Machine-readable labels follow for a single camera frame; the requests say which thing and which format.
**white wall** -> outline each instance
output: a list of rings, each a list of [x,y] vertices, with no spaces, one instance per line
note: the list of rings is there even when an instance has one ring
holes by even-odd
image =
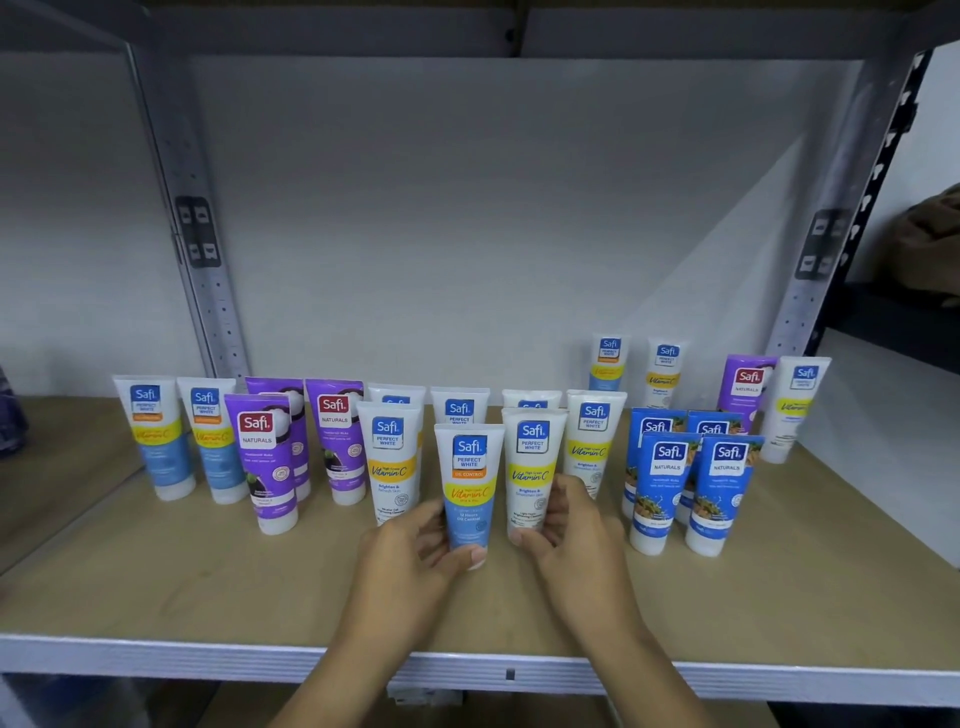
[[[596,328],[766,344],[856,64],[201,58],[253,371],[586,384]],[[631,382],[640,379],[638,346]]]
[[[801,441],[960,568],[960,376],[833,329],[817,353],[833,362]]]
[[[917,118],[900,138],[847,279],[873,280],[880,237],[908,207],[960,182],[960,40],[937,48],[917,94]]]
[[[0,366],[22,394],[202,374],[126,65],[0,54]]]

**person's right hand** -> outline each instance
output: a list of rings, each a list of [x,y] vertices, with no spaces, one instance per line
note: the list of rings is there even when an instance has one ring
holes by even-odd
[[[623,553],[623,526],[600,514],[579,477],[555,475],[543,533],[518,528],[511,540],[533,556],[554,610],[585,650],[610,633],[622,640],[645,631]]]

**mangosteen image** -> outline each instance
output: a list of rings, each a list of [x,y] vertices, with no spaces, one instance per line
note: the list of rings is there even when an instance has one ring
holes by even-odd
[[[347,466],[340,462],[337,453],[331,449],[324,450],[324,466],[327,470],[334,471],[335,473],[341,473],[347,469]]]
[[[290,401],[290,418],[299,420],[306,413],[303,407],[303,387],[284,387],[280,390],[281,395],[286,395]]]
[[[358,401],[363,401],[363,390],[356,389],[355,387],[348,387],[347,389],[342,389],[337,394],[353,395],[353,397],[350,398],[350,406],[354,412],[356,412],[356,407],[354,407],[353,405],[356,404]],[[350,418],[350,421],[352,423],[358,423],[360,422],[360,416],[353,415],[353,417]]]
[[[290,407],[284,407],[279,404],[271,404],[263,408],[264,412],[272,412],[274,415],[274,434],[276,441],[285,443],[290,437]]]
[[[267,497],[269,495],[266,487],[260,482],[260,478],[253,473],[247,473],[247,488],[253,497]]]

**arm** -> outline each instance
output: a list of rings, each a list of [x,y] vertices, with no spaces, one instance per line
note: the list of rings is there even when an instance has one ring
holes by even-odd
[[[487,556],[450,551],[444,504],[422,503],[364,534],[347,604],[326,654],[271,728],[348,728],[436,621],[453,579]]]
[[[583,481],[554,479],[543,533],[514,532],[550,603],[584,649],[628,728],[709,728],[703,703],[647,628],[623,553],[623,527],[605,519]]]

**metal shelf frame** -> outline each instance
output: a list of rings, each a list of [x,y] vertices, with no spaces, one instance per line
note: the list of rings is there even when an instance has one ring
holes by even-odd
[[[810,351],[811,334],[854,230],[867,183],[918,54],[960,38],[960,4],[919,11],[647,8],[172,8],[130,0],[0,0],[112,48],[129,61],[171,235],[210,376],[250,373],[217,235],[191,54],[538,59],[865,61],[809,232],[797,243],[768,351]],[[521,19],[521,28],[515,23]],[[45,50],[49,47],[39,44]],[[0,672],[299,682],[322,648],[0,635]],[[677,663],[702,697],[960,706],[960,672]],[[400,687],[602,693],[583,659],[415,653]],[[16,706],[0,683],[0,717]]]

